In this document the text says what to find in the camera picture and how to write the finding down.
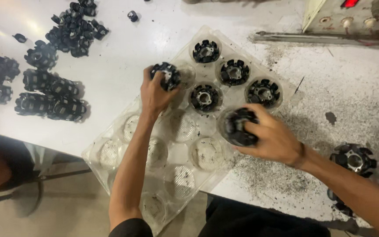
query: dirty table surface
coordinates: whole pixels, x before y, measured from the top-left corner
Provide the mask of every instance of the dirty table surface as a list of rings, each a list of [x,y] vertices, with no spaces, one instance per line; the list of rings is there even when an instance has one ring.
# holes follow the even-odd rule
[[[55,26],[51,16],[68,7],[64,0],[0,0],[0,56],[16,59],[21,71],[31,68],[24,54],[34,41],[47,41],[45,34]],[[325,156],[341,143],[359,143],[379,162],[379,49],[251,40],[261,30],[300,32],[302,0],[193,5],[179,0],[105,0],[97,10],[96,20],[111,30],[109,35],[92,44],[89,57],[77,59],[58,51],[58,64],[51,71],[83,83],[89,118],[73,123],[16,115],[15,99],[25,91],[19,75],[11,84],[13,99],[0,105],[1,135],[80,156],[139,94],[142,70],[172,59],[206,24],[299,86],[277,116],[302,142]],[[127,18],[131,10],[139,15],[138,22]],[[12,37],[16,33],[29,40],[18,43]],[[326,118],[329,112],[335,118]],[[347,219],[332,210],[327,188],[311,175],[242,155],[232,165],[232,171],[217,176],[203,191],[320,221]],[[371,178],[379,183],[379,166]]]

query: floor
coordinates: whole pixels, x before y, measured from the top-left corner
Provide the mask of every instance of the floor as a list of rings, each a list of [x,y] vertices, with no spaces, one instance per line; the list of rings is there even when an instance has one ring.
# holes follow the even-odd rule
[[[198,193],[159,236],[197,236],[205,224],[206,202],[207,195]],[[106,237],[108,205],[109,196],[93,173],[45,181],[42,202],[29,217],[18,217],[15,201],[0,202],[0,237]],[[342,231],[331,233],[333,237],[349,237]]]

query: wrist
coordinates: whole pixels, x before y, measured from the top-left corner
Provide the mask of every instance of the wrist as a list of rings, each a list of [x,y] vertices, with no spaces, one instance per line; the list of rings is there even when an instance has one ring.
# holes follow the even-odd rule
[[[154,124],[158,118],[159,114],[152,111],[144,111],[140,115],[140,122],[144,124]]]
[[[324,159],[320,154],[318,154],[312,148],[305,146],[304,162],[298,169],[311,173],[317,168],[319,168],[321,162],[325,161],[326,159]]]

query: plastic tray compartment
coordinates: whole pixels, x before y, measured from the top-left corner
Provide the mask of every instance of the plastic tray compartment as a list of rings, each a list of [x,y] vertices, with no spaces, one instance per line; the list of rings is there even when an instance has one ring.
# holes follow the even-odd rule
[[[219,49],[216,61],[197,63],[194,59],[195,46],[202,44],[203,40],[216,43]],[[199,53],[212,51],[206,49]],[[244,62],[243,67],[239,67],[241,63],[238,60]],[[261,83],[263,79],[268,80],[263,81],[268,82],[268,86],[262,83],[264,88],[254,88],[259,89],[257,96],[269,98],[267,89],[273,83],[272,92],[280,93],[278,100],[267,107],[270,113],[275,113],[295,91],[293,85],[269,72],[256,58],[207,26],[203,26],[170,63],[180,71],[182,91],[161,113],[153,128],[140,201],[143,218],[154,236],[187,205],[206,181],[218,172],[227,171],[225,161],[231,159],[236,151],[218,131],[220,115],[247,103],[248,93],[252,92],[255,83]],[[229,78],[224,80],[222,77],[224,70],[234,79],[244,78],[244,82],[229,85]],[[203,109],[195,106],[200,103]],[[141,101],[138,97],[82,153],[109,194],[140,114]]]

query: person's right hand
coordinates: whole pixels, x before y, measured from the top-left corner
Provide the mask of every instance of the person's right hand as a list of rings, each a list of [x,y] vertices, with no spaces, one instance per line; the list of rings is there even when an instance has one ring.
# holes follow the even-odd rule
[[[275,119],[260,104],[246,104],[245,108],[255,112],[259,124],[245,122],[245,130],[259,138],[255,147],[236,148],[242,154],[278,161],[290,166],[302,160],[302,146],[286,125]]]

